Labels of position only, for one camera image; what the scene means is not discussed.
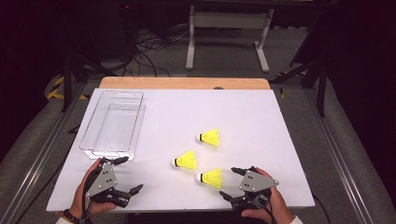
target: gray floor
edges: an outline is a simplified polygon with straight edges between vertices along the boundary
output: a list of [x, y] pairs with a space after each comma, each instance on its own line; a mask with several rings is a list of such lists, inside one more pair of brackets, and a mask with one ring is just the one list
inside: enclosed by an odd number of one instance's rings
[[[231, 30], [227, 33], [236, 35], [238, 31]], [[290, 60], [306, 34], [307, 31], [303, 28], [270, 30], [264, 45], [271, 70], [268, 74], [261, 71], [252, 47], [256, 36], [260, 36], [259, 31], [243, 30], [235, 37], [213, 29], [198, 32], [192, 71], [185, 69], [187, 36], [164, 49], [150, 50], [146, 54], [155, 66], [166, 69], [170, 77], [273, 79], [279, 72], [290, 70]], [[149, 64], [144, 57], [136, 59]], [[104, 63], [104, 66], [110, 65], [111, 62]], [[130, 76], [130, 72], [134, 76], [154, 74], [152, 68], [141, 65], [139, 69], [135, 62], [128, 65], [128, 71], [125, 73], [126, 76]], [[167, 76], [162, 69], [156, 71], [159, 77]], [[75, 89], [83, 89], [83, 94], [91, 94], [92, 90], [99, 86], [102, 77], [92, 75], [87, 85], [75, 84]], [[396, 223], [395, 210], [389, 196], [342, 107], [338, 104], [331, 82], [328, 81], [326, 91], [326, 118], [322, 119], [312, 106], [316, 87], [312, 90], [302, 90], [298, 85], [300, 79], [294, 77], [285, 84], [273, 85], [272, 89], [276, 93], [309, 186], [329, 212], [332, 223]], [[280, 96], [279, 88], [284, 89], [284, 97]], [[67, 131], [80, 124], [88, 103], [89, 100], [77, 100], [68, 111], [61, 113], [63, 101], [50, 99], [47, 106], [22, 133], [0, 164], [0, 214], [9, 217], [13, 211], [19, 213], [22, 210], [21, 205], [32, 201], [50, 179], [73, 142], [74, 135]], [[40, 161], [40, 158], [36, 160], [37, 155], [46, 158], [42, 161], [42, 169], [35, 166], [37, 161]], [[55, 183], [56, 176], [35, 200], [20, 223], [55, 223], [57, 217], [45, 211]], [[323, 209], [318, 203], [312, 208], [294, 208], [292, 212], [304, 223], [327, 223]], [[124, 223], [125, 215], [104, 214], [95, 217], [93, 222]]]

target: cable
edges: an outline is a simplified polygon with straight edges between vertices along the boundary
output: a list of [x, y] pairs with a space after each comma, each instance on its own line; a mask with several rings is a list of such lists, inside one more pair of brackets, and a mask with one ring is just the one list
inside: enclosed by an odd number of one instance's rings
[[170, 36], [169, 37], [169, 41], [163, 41], [161, 38], [151, 35], [150, 37], [147, 37], [148, 34], [143, 34], [143, 37], [139, 37], [138, 40], [136, 41], [136, 45], [140, 46], [141, 48], [143, 48], [143, 52], [147, 52], [150, 49], [154, 49], [154, 50], [160, 50], [160, 49], [164, 49], [167, 46], [169, 46], [172, 43], [177, 42], [178, 40], [182, 39], [184, 35], [186, 35], [189, 30], [187, 31], [183, 31], [184, 33], [180, 36]]
[[93, 67], [95, 70], [100, 71], [101, 73], [103, 73], [104, 75], [106, 75], [107, 77], [118, 77], [118, 75], [108, 71], [107, 69], [105, 69], [104, 67], [102, 67], [102, 65], [99, 64], [95, 64], [94, 62], [92, 62], [90, 59], [83, 57], [82, 55], [79, 54], [74, 54], [75, 58], [80, 60], [81, 62], [85, 63], [85, 64], [89, 64], [91, 67]]
[[88, 215], [89, 215], [89, 212], [90, 212], [90, 207], [91, 207], [91, 203], [92, 203], [92, 201], [90, 201], [90, 203], [88, 204], [88, 206], [86, 206], [86, 204], [85, 204], [85, 195], [87, 194], [87, 185], [88, 185], [88, 183], [89, 182], [91, 182], [91, 178], [92, 178], [92, 175], [94, 174], [94, 173], [97, 173], [97, 170], [93, 170], [93, 171], [91, 171], [89, 174], [88, 174], [88, 176], [87, 176], [87, 179], [86, 179], [86, 181], [85, 181], [85, 183], [84, 183], [84, 188], [82, 189], [82, 196], [81, 196], [81, 201], [82, 201], [82, 206], [81, 206], [81, 210], [82, 210], [82, 218], [83, 219], [85, 219], [86, 217], [88, 217]]
[[320, 201], [320, 199], [311, 191], [312, 196], [314, 197], [315, 200], [317, 200], [317, 202], [320, 204], [321, 208], [323, 209], [324, 215], [327, 218], [327, 222], [329, 224], [332, 224], [332, 222], [330, 221], [330, 216], [329, 213], [327, 212], [326, 208], [324, 207], [323, 203]]
[[125, 214], [124, 224], [129, 224], [129, 214]]
[[[270, 204], [270, 209], [271, 209], [271, 211], [272, 211], [273, 209], [272, 209], [271, 199], [268, 200], [268, 203]], [[271, 212], [271, 214], [270, 214], [270, 217], [272, 218], [272, 224], [276, 224], [277, 222], [276, 222], [276, 219], [275, 219], [274, 214], [273, 214], [272, 212]]]
[[64, 162], [66, 161], [67, 155], [70, 152], [70, 149], [73, 146], [73, 143], [76, 139], [76, 134], [73, 138], [73, 141], [69, 147], [69, 149], [67, 149], [67, 152], [64, 156], [64, 158], [62, 159], [61, 163], [59, 164], [59, 166], [56, 168], [55, 172], [52, 174], [52, 176], [49, 178], [49, 180], [44, 184], [44, 186], [41, 188], [41, 190], [37, 193], [37, 195], [33, 198], [33, 200], [25, 207], [25, 209], [23, 210], [23, 212], [21, 213], [20, 217], [17, 219], [17, 221], [15, 222], [16, 224], [20, 223], [20, 221], [22, 220], [22, 218], [24, 217], [24, 215], [26, 215], [27, 211], [29, 211], [29, 209], [32, 207], [33, 203], [35, 202], [35, 200], [37, 200], [37, 198], [41, 195], [41, 193], [44, 191], [44, 189], [47, 187], [47, 185], [50, 183], [50, 181], [52, 180], [53, 177], [56, 176], [56, 174], [58, 174], [59, 170], [64, 166]]
[[126, 72], [126, 66], [124, 66], [124, 70], [122, 71], [122, 74], [121, 74], [122, 77], [125, 75], [125, 72]]
[[[116, 71], [116, 70], [119, 70], [119, 69], [121, 69], [121, 68], [123, 68], [123, 67], [125, 67], [126, 65], [128, 65], [130, 62], [132, 61], [132, 57], [129, 57], [125, 62], [123, 62], [123, 63], [120, 63], [120, 64], [117, 64], [116, 66], [113, 66], [113, 67], [108, 67], [108, 68], [105, 68], [106, 70], [108, 70], [108, 71]], [[96, 69], [90, 69], [90, 68], [85, 68], [85, 70], [87, 70], [87, 72], [89, 72], [89, 73], [91, 73], [91, 74], [101, 74], [102, 72], [100, 72], [100, 71], [98, 71], [98, 70], [96, 70]]]
[[[143, 66], [146, 66], [146, 67], [151, 67], [150, 65], [144, 64], [144, 63], [141, 63], [141, 62], [138, 62], [137, 60], [134, 60], [134, 61], [139, 65], [139, 68], [140, 68], [140, 65], [143, 65]], [[164, 68], [161, 68], [161, 67], [157, 67], [157, 66], [155, 66], [155, 68], [160, 69], [160, 70], [163, 70], [163, 71], [166, 72], [166, 74], [169, 76], [169, 71], [168, 71], [168, 70], [166, 70], [166, 69], [164, 69]]]
[[269, 215], [270, 218], [272, 219], [272, 224], [276, 224], [276, 219], [275, 219], [273, 213], [272, 213], [270, 210], [268, 210], [268, 208], [265, 207], [265, 206], [263, 206], [262, 208], [265, 210], [265, 212], [268, 213], [268, 215]]
[[129, 75], [131, 75], [131, 77], [134, 77], [134, 74], [132, 73], [132, 69], [131, 70], [126, 70], [128, 73], [129, 73]]
[[232, 36], [232, 37], [237, 37], [237, 36], [241, 35], [241, 33], [242, 33], [242, 29], [237, 29], [238, 33], [236, 33], [236, 35], [229, 34], [229, 33], [225, 32], [224, 29], [222, 29], [222, 28], [219, 28], [219, 29], [216, 29], [216, 30], [218, 32], [222, 33], [222, 34], [229, 35], [229, 36]]
[[139, 76], [140, 75], [140, 63], [138, 63], [137, 65], [139, 66], [139, 71], [137, 72], [137, 75]]
[[143, 56], [145, 56], [148, 59], [148, 61], [151, 63], [152, 69], [154, 70], [154, 75], [156, 77], [157, 76], [157, 70], [155, 69], [156, 67], [154, 66], [154, 63], [152, 62], [152, 60], [146, 54], [144, 54], [142, 52], [139, 52], [139, 55], [143, 55]]

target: yellow shuttlecock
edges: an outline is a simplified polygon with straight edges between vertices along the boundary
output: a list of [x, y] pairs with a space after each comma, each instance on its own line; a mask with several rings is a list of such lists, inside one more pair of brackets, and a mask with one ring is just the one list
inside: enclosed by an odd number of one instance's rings
[[197, 161], [195, 159], [194, 151], [190, 150], [184, 153], [182, 156], [174, 159], [171, 164], [175, 167], [184, 167], [195, 170], [197, 168]]
[[221, 169], [217, 168], [204, 174], [196, 176], [198, 182], [206, 183], [215, 188], [221, 189]]
[[213, 129], [206, 133], [197, 134], [196, 140], [198, 142], [206, 142], [215, 147], [219, 146], [219, 130]]

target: clear plastic container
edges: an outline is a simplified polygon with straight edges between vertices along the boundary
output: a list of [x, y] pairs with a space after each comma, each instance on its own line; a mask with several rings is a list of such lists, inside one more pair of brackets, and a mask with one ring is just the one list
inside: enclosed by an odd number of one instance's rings
[[146, 106], [143, 92], [103, 91], [80, 148], [92, 159], [134, 158]]

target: hand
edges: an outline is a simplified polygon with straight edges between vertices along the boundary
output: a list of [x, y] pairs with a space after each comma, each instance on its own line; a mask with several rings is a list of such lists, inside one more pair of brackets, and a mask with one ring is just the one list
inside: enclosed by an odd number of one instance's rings
[[[259, 174], [269, 176], [265, 173], [264, 170], [256, 167], [256, 170]], [[289, 211], [288, 207], [286, 206], [285, 200], [283, 199], [280, 192], [276, 189], [276, 187], [271, 187], [271, 204], [267, 204], [268, 210], [271, 211], [276, 219], [277, 224], [290, 224], [294, 220], [294, 216]], [[241, 213], [242, 217], [255, 217], [264, 220], [266, 223], [272, 223], [272, 219], [268, 215], [268, 213], [264, 209], [245, 209]]]
[[[84, 184], [85, 181], [88, 178], [88, 175], [91, 173], [91, 171], [93, 171], [94, 169], [96, 169], [99, 164], [100, 164], [101, 159], [97, 159], [96, 162], [93, 164], [93, 166], [91, 166], [91, 168], [87, 171], [87, 173], [84, 175], [84, 177], [82, 178], [81, 183], [78, 185], [78, 188], [76, 190], [76, 194], [75, 194], [75, 198], [73, 200], [72, 206], [70, 207], [70, 214], [73, 215], [74, 217], [81, 219], [82, 218], [82, 208], [83, 208], [83, 204], [82, 204], [82, 194], [83, 194], [83, 189], [84, 189]], [[96, 203], [96, 202], [92, 202], [91, 204], [91, 208], [89, 211], [89, 216], [93, 217], [95, 215], [99, 215], [101, 213], [104, 213], [105, 211], [111, 210], [111, 209], [115, 209], [116, 205], [114, 203]]]

